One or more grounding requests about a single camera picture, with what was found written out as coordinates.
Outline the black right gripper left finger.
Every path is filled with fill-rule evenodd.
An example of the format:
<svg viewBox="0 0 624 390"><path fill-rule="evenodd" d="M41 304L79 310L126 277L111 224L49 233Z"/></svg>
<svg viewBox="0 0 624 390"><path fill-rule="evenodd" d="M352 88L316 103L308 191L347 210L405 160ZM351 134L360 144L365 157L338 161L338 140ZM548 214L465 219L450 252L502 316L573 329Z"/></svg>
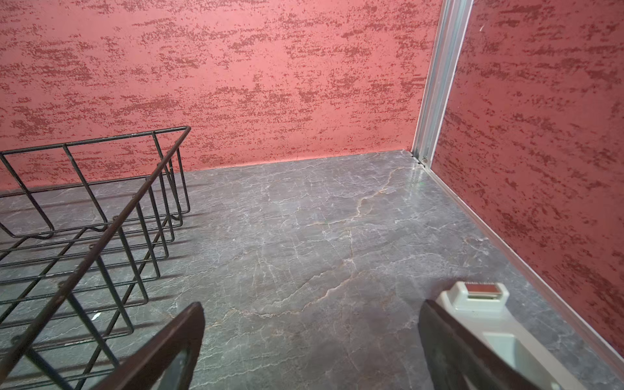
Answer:
<svg viewBox="0 0 624 390"><path fill-rule="evenodd" d="M204 331L204 310L194 302L94 388L188 389Z"/></svg>

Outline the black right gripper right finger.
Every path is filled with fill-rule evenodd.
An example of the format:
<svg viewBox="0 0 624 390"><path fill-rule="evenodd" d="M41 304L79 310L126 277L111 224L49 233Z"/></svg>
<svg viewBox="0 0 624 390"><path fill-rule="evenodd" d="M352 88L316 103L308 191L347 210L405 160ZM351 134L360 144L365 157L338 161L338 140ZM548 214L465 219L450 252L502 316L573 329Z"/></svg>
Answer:
<svg viewBox="0 0 624 390"><path fill-rule="evenodd" d="M436 389L536 389L433 300L421 306L419 336Z"/></svg>

